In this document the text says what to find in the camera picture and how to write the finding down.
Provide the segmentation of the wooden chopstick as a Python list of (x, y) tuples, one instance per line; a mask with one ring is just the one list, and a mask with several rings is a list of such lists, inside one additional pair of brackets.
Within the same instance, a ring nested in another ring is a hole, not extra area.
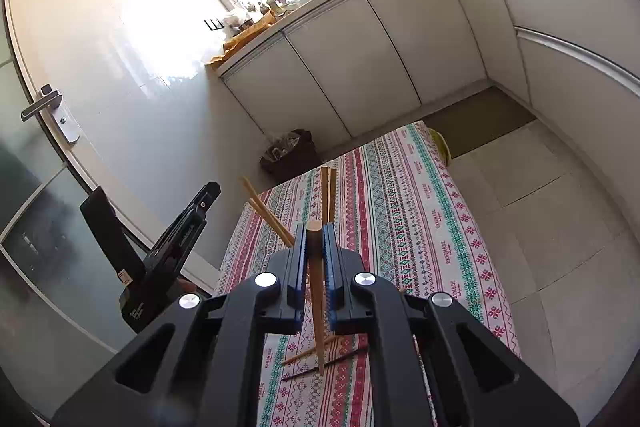
[(248, 203), (258, 213), (262, 220), (266, 221), (270, 228), (277, 233), (277, 236), (280, 237), (286, 247), (294, 246), (293, 236), (282, 227), (281, 223), (275, 217), (273, 217), (268, 208), (262, 204), (258, 204), (255, 199), (250, 199)]
[[(323, 347), (320, 350), (324, 351), (324, 349), (326, 349), (326, 346), (329, 346), (329, 344), (333, 343), (333, 341), (337, 340), (337, 338), (338, 338), (337, 335), (329, 335), (328, 337), (324, 338)], [(313, 355), (314, 353), (317, 354), (318, 351), (319, 351), (318, 346), (314, 346), (314, 347), (308, 348), (308, 349), (306, 349), (304, 351), (300, 351), (300, 352), (296, 353), (296, 355), (292, 355), (292, 357), (289, 357), (289, 358), (285, 359), (281, 363), (281, 366), (293, 364), (293, 363), (297, 362), (300, 359), (309, 357), (309, 355)]]
[(323, 308), (323, 251), (321, 220), (309, 220), (306, 223), (305, 254), (308, 260), (310, 299), (312, 319), (314, 320), (314, 339), (318, 372), (324, 374), (324, 308)]
[(329, 167), (320, 167), (320, 188), (321, 188), (321, 221), (323, 224), (329, 221)]
[(336, 191), (337, 191), (337, 169), (330, 168), (329, 171), (329, 208), (328, 221), (335, 221), (336, 213)]
[(285, 228), (284, 225), (282, 225), (279, 219), (260, 199), (253, 185), (250, 183), (250, 180), (247, 179), (246, 176), (241, 176), (240, 181), (245, 188), (245, 191), (247, 191), (248, 203), (252, 206), (252, 208), (258, 213), (260, 217), (262, 217), (262, 219), (264, 219), (268, 223), (270, 228), (272, 228), (273, 231), (277, 233), (277, 236), (280, 237), (281, 241), (286, 247), (293, 247), (295, 242), (293, 234), (288, 231), (288, 229)]

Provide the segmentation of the yellow cloth on counter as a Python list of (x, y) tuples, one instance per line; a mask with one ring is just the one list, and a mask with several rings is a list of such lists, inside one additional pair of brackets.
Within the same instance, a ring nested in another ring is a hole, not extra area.
[(217, 68), (228, 61), (235, 53), (238, 53), (243, 46), (254, 40), (269, 27), (277, 23), (277, 17), (269, 10), (257, 23), (254, 23), (247, 29), (242, 30), (239, 35), (231, 38), (229, 41), (222, 45), (221, 54), (215, 55), (212, 59), (206, 63), (207, 66)]

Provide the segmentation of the white lower kitchen cabinets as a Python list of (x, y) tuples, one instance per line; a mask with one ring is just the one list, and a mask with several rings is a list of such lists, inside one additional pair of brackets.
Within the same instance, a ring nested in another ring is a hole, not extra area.
[(233, 153), (304, 128), (335, 150), (492, 83), (639, 214), (639, 0), (314, 0), (218, 70)]

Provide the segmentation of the frosted glass door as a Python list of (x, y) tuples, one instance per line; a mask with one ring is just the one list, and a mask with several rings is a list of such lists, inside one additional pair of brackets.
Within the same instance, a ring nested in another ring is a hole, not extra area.
[(122, 349), (134, 332), (120, 316), (122, 284), (80, 213), (88, 193), (39, 120), (21, 121), (27, 105), (8, 38), (2, 35), (2, 245), (51, 303), (97, 340)]

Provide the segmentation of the dark trash bin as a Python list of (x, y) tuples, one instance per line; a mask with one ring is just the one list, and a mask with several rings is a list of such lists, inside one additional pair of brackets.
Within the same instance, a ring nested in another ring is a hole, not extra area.
[(280, 184), (319, 167), (321, 159), (311, 132), (295, 129), (274, 141), (262, 154), (259, 165)]

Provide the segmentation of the yellow stool under table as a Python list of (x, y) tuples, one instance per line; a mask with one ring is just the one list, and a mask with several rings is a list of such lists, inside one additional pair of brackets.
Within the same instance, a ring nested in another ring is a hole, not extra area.
[(446, 140), (437, 130), (430, 128), (428, 129), (428, 131), (430, 132), (431, 138), (438, 150), (440, 159), (442, 160), (444, 165), (448, 167), (450, 165), (452, 156)]

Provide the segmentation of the patterned red green tablecloth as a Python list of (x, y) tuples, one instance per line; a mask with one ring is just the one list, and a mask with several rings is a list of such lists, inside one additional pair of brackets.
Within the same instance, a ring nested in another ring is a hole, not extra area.
[[(401, 291), (446, 291), (513, 352), (512, 313), (480, 228), (454, 184), (425, 124), (388, 132), (331, 161), (337, 169), (336, 239), (364, 267)], [(370, 426), (367, 352), (292, 381), (285, 375), (317, 363), (313, 355), (281, 366), (314, 343), (310, 313), (295, 336), (269, 335), (262, 355), (257, 422), (261, 426)], [(365, 346), (363, 335), (330, 343), (333, 360)]]

